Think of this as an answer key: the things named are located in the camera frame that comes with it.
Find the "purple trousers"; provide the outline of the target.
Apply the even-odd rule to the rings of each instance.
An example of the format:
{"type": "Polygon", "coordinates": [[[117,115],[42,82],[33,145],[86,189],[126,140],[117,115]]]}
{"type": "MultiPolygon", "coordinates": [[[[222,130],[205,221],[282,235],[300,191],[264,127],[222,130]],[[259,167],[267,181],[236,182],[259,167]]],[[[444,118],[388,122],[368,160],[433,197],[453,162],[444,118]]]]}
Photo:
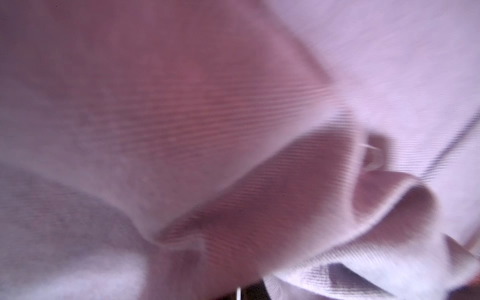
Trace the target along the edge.
{"type": "Polygon", "coordinates": [[[1,2],[2,299],[479,272],[478,1],[1,2]]]}

